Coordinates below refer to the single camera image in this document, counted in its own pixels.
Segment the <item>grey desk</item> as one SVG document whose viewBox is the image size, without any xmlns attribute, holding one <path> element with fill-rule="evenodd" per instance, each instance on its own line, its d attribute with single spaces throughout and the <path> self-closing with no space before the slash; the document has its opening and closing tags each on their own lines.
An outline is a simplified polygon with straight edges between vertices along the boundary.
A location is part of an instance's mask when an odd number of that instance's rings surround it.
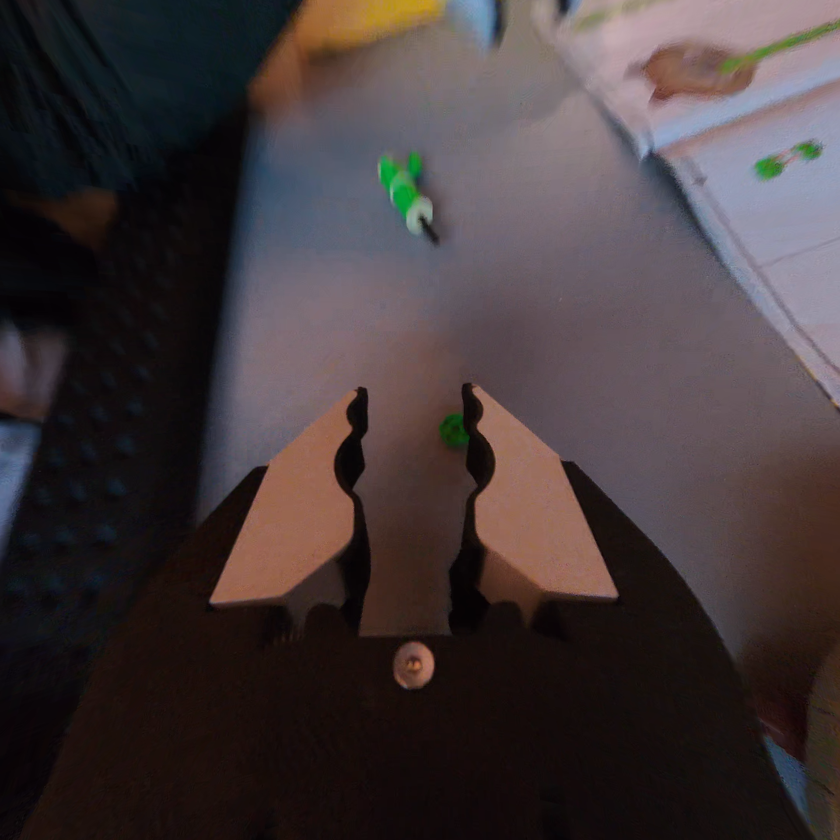
<svg viewBox="0 0 840 840">
<path fill-rule="evenodd" d="M 808 692 L 838 637 L 838 411 L 509 6 L 310 70 L 252 116 L 196 517 L 358 386 L 368 634 L 446 630 L 473 487 L 438 424 L 478 384 L 654 541 L 747 681 Z M 381 155 L 423 157 L 440 244 Z"/>
</svg>

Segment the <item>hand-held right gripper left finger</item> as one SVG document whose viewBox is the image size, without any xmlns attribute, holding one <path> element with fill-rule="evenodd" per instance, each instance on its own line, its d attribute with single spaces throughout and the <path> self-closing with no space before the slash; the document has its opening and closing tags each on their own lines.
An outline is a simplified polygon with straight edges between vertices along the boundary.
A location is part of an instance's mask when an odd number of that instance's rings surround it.
<svg viewBox="0 0 840 840">
<path fill-rule="evenodd" d="M 316 606 L 360 630 L 370 543 L 355 485 L 369 395 L 358 387 L 269 463 L 209 598 L 217 610 L 269 606 L 296 631 Z"/>
</svg>

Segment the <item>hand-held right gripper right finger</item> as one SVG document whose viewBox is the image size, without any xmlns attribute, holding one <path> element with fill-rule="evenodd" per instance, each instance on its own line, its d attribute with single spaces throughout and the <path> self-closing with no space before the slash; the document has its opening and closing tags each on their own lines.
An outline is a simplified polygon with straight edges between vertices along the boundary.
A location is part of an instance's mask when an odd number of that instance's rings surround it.
<svg viewBox="0 0 840 840">
<path fill-rule="evenodd" d="M 618 603 L 562 458 L 480 386 L 464 384 L 461 396 L 475 487 L 449 568 L 450 631 L 477 630 L 497 604 L 539 627 L 555 603 Z"/>
</svg>

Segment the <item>open instruction booklet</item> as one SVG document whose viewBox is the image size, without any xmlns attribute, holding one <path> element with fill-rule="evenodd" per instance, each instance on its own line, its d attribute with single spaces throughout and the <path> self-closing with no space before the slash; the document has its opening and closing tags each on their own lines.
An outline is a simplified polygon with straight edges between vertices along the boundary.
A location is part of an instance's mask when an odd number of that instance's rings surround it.
<svg viewBox="0 0 840 840">
<path fill-rule="evenodd" d="M 535 28 L 839 403 L 839 2 L 535 2 Z"/>
</svg>

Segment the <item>green hooked stalk piece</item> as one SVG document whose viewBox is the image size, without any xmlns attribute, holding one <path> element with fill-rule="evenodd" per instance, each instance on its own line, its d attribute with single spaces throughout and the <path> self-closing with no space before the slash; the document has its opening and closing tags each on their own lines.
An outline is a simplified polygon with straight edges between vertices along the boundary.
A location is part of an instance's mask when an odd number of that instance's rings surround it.
<svg viewBox="0 0 840 840">
<path fill-rule="evenodd" d="M 404 160 L 383 154 L 377 162 L 376 174 L 406 230 L 438 247 L 440 238 L 434 229 L 434 205 L 421 189 L 424 158 L 415 151 Z"/>
</svg>

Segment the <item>person's left forearm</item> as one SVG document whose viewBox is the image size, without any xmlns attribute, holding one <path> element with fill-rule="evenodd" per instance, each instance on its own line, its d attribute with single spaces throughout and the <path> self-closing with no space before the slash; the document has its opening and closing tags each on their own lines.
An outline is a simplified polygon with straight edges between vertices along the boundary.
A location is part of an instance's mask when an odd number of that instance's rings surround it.
<svg viewBox="0 0 840 840">
<path fill-rule="evenodd" d="M 2 1 L 2 188 L 162 172 L 245 104 L 300 1 Z"/>
</svg>

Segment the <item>yellow plastic bin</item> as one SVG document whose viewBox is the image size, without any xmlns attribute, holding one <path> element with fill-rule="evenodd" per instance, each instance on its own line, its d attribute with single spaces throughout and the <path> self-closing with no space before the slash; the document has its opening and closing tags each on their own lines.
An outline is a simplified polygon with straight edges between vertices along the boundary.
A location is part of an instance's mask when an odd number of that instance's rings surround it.
<svg viewBox="0 0 840 840">
<path fill-rule="evenodd" d="M 373 44 L 445 16 L 445 1 L 306 1 L 291 27 L 308 55 Z"/>
</svg>

